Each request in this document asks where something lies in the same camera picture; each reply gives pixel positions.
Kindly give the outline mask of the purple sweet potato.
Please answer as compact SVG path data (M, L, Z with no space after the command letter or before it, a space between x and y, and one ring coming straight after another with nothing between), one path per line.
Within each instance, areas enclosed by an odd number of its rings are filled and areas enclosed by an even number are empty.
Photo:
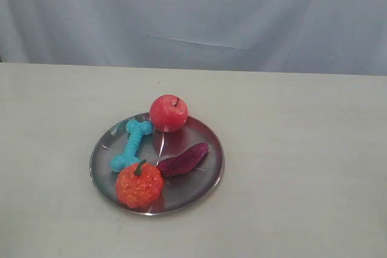
M160 161L157 168L164 177L185 175L196 168L206 157L208 150L207 143L198 143L178 156Z

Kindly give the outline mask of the turquoise toy bone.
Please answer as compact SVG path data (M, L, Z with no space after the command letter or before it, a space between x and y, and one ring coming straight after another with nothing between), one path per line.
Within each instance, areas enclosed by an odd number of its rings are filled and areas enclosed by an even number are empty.
M137 157L138 148L142 138L152 134L153 125L150 121L139 122L133 119L127 122L126 131L129 137L123 152L116 155L110 162L111 170L115 173L119 173L124 168L140 162Z

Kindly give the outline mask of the red apple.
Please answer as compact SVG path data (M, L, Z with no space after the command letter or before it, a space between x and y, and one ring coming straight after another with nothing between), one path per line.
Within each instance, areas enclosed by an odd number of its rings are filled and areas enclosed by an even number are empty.
M149 119L160 132L179 130L188 118L187 104L176 95L162 95L150 107Z

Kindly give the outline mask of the light blue backdrop cloth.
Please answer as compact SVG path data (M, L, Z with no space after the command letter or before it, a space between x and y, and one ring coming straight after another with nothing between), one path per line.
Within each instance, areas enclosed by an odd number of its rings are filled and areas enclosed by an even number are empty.
M386 74L386 0L1 0L16 63Z

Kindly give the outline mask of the round stainless steel plate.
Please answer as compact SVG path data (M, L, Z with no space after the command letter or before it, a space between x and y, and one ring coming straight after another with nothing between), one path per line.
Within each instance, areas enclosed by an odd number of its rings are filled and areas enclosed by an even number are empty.
M169 134L155 131L143 137L137 155L152 165L157 161L175 157L188 148L206 143L207 155L191 172L164 180L161 196L144 209L130 209L117 199L115 182L117 174L110 168L111 160L122 153L129 134L128 120L124 119L108 129L95 145L89 162L91 180L99 193L118 208L142 216L160 216L189 207L212 193L224 173L225 159L220 140L213 130L202 121L189 117L185 125Z

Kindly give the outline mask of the orange toy pumpkin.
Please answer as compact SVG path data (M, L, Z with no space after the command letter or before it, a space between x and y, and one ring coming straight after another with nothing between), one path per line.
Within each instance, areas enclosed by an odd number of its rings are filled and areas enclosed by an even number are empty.
M148 208L161 195L164 179L146 160L123 169L116 179L117 199L129 208Z

